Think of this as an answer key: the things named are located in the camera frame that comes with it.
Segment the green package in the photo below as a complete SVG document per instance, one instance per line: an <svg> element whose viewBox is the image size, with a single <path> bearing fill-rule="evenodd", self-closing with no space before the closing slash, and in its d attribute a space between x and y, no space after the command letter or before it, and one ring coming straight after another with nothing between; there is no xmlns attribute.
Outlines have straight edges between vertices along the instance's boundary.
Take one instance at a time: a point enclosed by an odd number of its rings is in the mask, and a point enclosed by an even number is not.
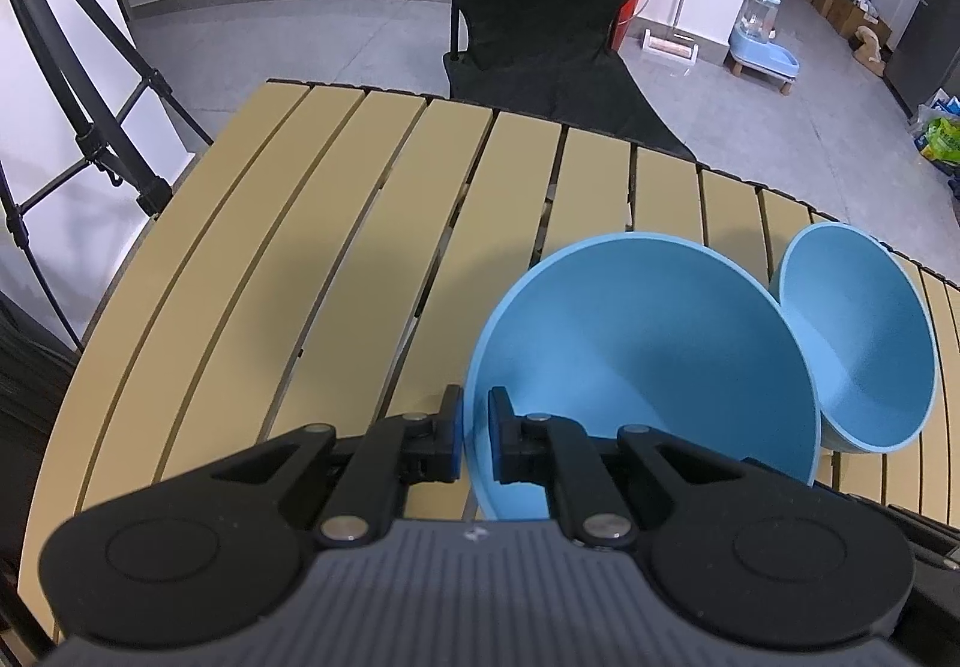
<svg viewBox="0 0 960 667"><path fill-rule="evenodd" d="M960 163L960 124L939 117L926 126L926 146L920 155L927 160Z"/></svg>

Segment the red bucket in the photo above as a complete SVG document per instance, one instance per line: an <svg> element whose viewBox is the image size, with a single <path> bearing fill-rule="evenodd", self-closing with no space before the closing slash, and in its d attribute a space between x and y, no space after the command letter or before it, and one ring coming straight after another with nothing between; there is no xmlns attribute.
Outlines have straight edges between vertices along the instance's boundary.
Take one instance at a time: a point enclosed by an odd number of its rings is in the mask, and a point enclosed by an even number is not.
<svg viewBox="0 0 960 667"><path fill-rule="evenodd" d="M637 11L637 3L640 3L640 0L628 0L616 16L616 30L613 31L613 38L610 41L611 49L618 50L623 45L623 40L627 37L627 28L630 27L630 21L637 13L640 13Z"/></svg>

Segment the blue bowl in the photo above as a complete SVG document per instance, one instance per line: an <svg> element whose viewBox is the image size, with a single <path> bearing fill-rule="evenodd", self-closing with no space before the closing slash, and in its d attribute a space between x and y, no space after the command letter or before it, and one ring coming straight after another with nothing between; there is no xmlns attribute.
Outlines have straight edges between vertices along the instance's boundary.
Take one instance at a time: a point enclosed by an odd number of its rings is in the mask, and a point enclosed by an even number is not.
<svg viewBox="0 0 960 667"><path fill-rule="evenodd" d="M544 490L493 480L487 394L594 436L640 423L811 483L820 418L776 302L712 250L658 234L592 238L527 272L480 334L464 388L464 454L493 519L547 517Z"/></svg>
<svg viewBox="0 0 960 667"><path fill-rule="evenodd" d="M820 223L787 247L773 285L823 411L824 448L893 453L933 407L936 350L904 269L856 228Z"/></svg>

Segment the black folding chair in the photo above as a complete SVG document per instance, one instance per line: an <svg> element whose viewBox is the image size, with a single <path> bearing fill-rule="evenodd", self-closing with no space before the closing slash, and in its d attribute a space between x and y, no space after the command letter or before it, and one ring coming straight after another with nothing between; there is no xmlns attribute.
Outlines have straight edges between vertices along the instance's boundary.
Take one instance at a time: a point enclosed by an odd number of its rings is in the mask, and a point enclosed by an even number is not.
<svg viewBox="0 0 960 667"><path fill-rule="evenodd" d="M611 28L627 0L451 0L450 98L608 133L694 160L647 103ZM469 46L458 50L460 12Z"/></svg>

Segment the small blue bowl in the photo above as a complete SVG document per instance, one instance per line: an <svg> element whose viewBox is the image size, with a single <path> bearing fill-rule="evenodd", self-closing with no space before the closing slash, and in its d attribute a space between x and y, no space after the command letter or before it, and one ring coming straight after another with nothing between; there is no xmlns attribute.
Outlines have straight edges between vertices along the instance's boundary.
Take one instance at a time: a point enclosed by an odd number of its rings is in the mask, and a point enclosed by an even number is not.
<svg viewBox="0 0 960 667"><path fill-rule="evenodd" d="M493 480L487 395L594 436L645 424L811 483L813 384L779 307L722 255L658 234L574 244L527 272L480 334L464 388L464 454L493 519L547 517L544 490Z"/></svg>
<svg viewBox="0 0 960 667"><path fill-rule="evenodd" d="M823 444L893 453L933 408L930 321L904 269L877 241L841 223L801 231L771 290L803 349L823 415Z"/></svg>

